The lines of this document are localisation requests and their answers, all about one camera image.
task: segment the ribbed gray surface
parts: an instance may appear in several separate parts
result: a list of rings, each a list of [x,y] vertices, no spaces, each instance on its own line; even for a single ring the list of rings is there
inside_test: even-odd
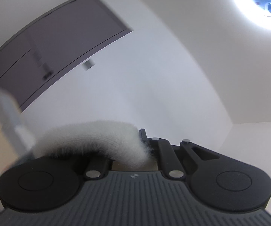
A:
[[[0,226],[271,226],[271,216],[258,210],[227,214],[196,201],[179,181],[156,172],[110,171],[84,184],[66,205],[43,213],[6,209]]]

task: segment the white fur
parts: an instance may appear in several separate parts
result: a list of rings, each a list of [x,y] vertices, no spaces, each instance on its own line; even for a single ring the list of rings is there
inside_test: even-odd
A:
[[[48,131],[33,149],[35,157],[99,152],[130,167],[141,167],[149,160],[149,149],[138,129],[116,121],[72,124]]]

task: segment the white ceiling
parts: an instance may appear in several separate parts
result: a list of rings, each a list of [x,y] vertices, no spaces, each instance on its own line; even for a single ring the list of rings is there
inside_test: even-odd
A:
[[[270,30],[233,0],[142,1],[194,56],[235,123],[271,121]]]

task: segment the silver screw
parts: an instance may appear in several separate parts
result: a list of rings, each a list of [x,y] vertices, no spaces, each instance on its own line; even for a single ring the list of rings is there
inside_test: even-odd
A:
[[[169,172],[169,176],[173,178],[180,178],[184,176],[184,173],[180,170],[172,170]]]
[[[101,173],[97,170],[90,170],[90,171],[87,171],[85,175],[90,178],[97,178],[101,176]]]

